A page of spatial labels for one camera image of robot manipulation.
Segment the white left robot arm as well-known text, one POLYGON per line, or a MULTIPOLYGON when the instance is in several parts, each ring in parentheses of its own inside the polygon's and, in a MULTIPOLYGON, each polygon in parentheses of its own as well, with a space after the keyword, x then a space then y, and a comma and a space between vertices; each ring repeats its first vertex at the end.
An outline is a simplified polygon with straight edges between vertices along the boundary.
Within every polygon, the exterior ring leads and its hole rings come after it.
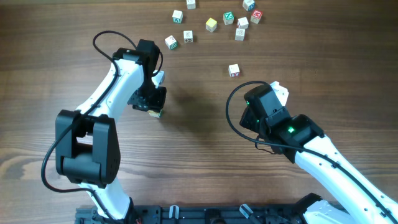
POLYGON ((90 98, 74 111, 61 110, 55 120, 56 170, 89 192, 106 223, 140 219, 117 178, 121 153, 116 123, 127 105, 161 116, 167 90, 161 86, 164 72, 156 67, 160 54, 151 40, 140 40, 134 50, 118 49, 90 98))

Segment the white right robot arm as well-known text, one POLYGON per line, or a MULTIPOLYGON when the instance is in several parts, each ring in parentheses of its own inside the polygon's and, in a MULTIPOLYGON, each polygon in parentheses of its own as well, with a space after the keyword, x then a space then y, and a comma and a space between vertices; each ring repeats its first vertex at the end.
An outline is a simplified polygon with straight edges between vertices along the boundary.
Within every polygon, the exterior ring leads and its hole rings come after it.
POLYGON ((355 169, 308 116, 289 114, 286 88, 278 82, 256 85, 244 95, 247 107, 240 121, 257 133, 256 143, 316 178, 356 222, 397 223, 397 202, 355 169))

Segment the red nine baseball block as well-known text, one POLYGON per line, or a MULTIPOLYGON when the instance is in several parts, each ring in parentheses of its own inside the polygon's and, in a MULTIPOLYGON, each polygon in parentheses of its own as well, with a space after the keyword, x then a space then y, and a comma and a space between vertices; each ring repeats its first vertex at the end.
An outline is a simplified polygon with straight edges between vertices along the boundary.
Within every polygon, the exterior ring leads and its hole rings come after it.
POLYGON ((162 116, 162 110, 159 111, 149 110, 148 113, 150 114, 151 117, 155 118, 160 118, 162 116))

